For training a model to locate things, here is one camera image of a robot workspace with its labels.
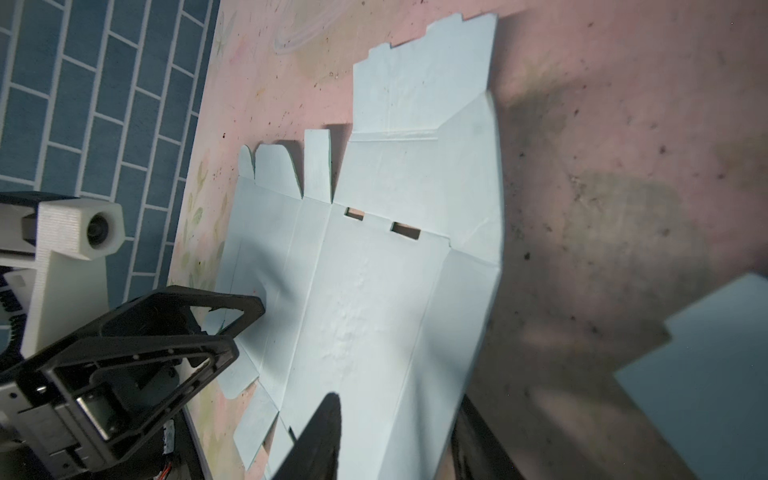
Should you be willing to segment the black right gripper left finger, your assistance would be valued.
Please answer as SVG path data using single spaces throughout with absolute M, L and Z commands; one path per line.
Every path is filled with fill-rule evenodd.
M 279 467 L 274 479 L 336 480 L 342 415 L 337 393 L 328 393 Z

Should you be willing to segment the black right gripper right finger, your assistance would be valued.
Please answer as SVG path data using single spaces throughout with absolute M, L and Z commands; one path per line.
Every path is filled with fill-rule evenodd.
M 457 479 L 524 480 L 467 395 L 463 397 L 456 416 L 451 451 Z

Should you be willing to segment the light blue paper box sheet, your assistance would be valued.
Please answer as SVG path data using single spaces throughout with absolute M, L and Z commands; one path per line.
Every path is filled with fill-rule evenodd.
M 287 463 L 321 400 L 339 396 L 342 479 L 431 479 L 492 309 L 504 243 L 488 77 L 498 18 L 436 21 L 353 68 L 338 175 L 330 134 L 243 147 L 216 280 L 265 313 L 236 338 L 221 389 L 254 388 L 234 443 Z

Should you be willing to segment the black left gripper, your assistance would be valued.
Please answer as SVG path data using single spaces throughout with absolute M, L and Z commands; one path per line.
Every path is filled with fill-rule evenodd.
M 214 334 L 192 310 L 240 315 Z M 253 295 L 181 286 L 150 292 L 24 361 L 1 383 L 1 444 L 15 476 L 165 479 L 178 464 L 179 411 L 238 357 L 235 338 L 266 313 Z

